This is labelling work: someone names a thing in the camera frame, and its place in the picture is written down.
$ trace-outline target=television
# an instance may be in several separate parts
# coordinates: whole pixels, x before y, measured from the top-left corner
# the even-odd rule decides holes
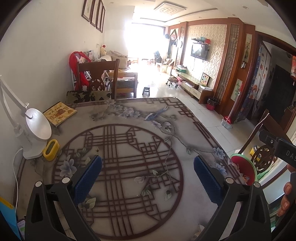
[[[208,45],[203,43],[192,44],[191,56],[206,60]]]

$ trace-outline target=wallpaper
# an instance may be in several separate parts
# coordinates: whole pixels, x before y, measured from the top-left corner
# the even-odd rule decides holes
[[[189,74],[197,79],[201,79],[202,73],[209,75],[208,86],[214,88],[217,74],[221,64],[221,58],[224,50],[226,38],[226,24],[205,24],[188,26],[186,49],[183,65],[187,66]],[[206,37],[211,40],[210,51],[207,54],[207,60],[191,56],[193,38]]]

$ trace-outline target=blue bird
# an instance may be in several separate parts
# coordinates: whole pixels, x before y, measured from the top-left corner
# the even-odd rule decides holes
[[[166,105],[164,108],[161,110],[155,112],[155,113],[150,113],[149,115],[146,116],[144,119],[145,121],[153,121],[158,115],[160,115],[162,112],[165,112],[168,109],[168,105]]]

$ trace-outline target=stuffed animal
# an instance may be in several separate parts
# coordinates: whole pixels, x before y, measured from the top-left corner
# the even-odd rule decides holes
[[[105,56],[107,54],[105,48],[107,47],[107,45],[103,44],[101,47],[101,57]]]

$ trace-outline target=blue textured pad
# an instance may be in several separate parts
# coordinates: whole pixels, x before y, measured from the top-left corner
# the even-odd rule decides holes
[[[89,165],[87,170],[83,173],[74,187],[73,203],[77,206],[82,203],[85,199],[91,187],[93,186],[96,178],[102,170],[102,159],[97,156],[92,163]]]
[[[223,201],[222,187],[199,156],[194,159],[193,166],[211,202],[220,206]]]

